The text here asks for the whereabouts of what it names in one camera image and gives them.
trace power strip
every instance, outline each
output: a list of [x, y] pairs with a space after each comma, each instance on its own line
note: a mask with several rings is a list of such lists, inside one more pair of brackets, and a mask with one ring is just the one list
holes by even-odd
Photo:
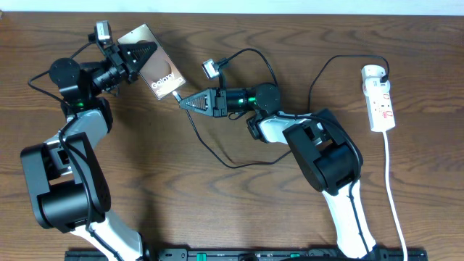
[[361, 70], [362, 91], [368, 105], [370, 129], [375, 132], [387, 131], [395, 126], [390, 81], [381, 83], [385, 69], [378, 65], [366, 65]]

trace white backdrop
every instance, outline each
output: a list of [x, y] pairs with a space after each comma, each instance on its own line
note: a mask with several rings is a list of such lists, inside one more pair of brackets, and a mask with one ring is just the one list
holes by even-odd
[[0, 0], [3, 11], [464, 15], [464, 0]]

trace wood grain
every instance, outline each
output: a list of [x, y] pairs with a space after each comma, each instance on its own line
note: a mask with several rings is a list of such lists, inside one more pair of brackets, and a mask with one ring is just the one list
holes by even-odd
[[[309, 82], [335, 54], [379, 54], [391, 65], [397, 127], [389, 132], [391, 186], [407, 245], [430, 260], [464, 259], [463, 17], [6, 13], [0, 21], [0, 259], [62, 260], [90, 247], [35, 221], [20, 151], [61, 128], [59, 105], [26, 85], [86, 41], [95, 21], [114, 37], [146, 22], [189, 84], [187, 96], [213, 87], [200, 64], [245, 47], [260, 49], [276, 71], [287, 112], [304, 112]], [[77, 59], [102, 58], [96, 49]], [[381, 135], [369, 131], [360, 68], [377, 60], [340, 59], [313, 91], [312, 108], [330, 108], [359, 146], [362, 203], [371, 233], [399, 247], [384, 185]], [[230, 86], [270, 80], [254, 54], [237, 57]], [[38, 86], [58, 93], [48, 79]], [[141, 81], [107, 96], [115, 123], [96, 155], [112, 209], [155, 245], [295, 248], [336, 244], [323, 197], [293, 157], [269, 167], [225, 169], [196, 139], [185, 112], [157, 101]], [[241, 164], [270, 161], [288, 148], [254, 141], [245, 122], [194, 115], [205, 142]]]

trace white power strip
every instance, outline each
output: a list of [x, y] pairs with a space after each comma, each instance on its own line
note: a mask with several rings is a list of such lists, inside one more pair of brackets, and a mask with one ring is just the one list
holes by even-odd
[[394, 124], [392, 100], [390, 99], [390, 82], [381, 82], [385, 75], [385, 69], [378, 65], [366, 65], [361, 70], [362, 91], [365, 94], [365, 101], [368, 105], [368, 115], [370, 129], [375, 132], [382, 132], [385, 141], [385, 187], [389, 197], [391, 213], [393, 214], [394, 224], [397, 227], [399, 241], [403, 250], [403, 260], [407, 261], [407, 249], [405, 237], [399, 225], [397, 210], [394, 206], [392, 190], [390, 189], [390, 155], [389, 142], [386, 131], [392, 129]]

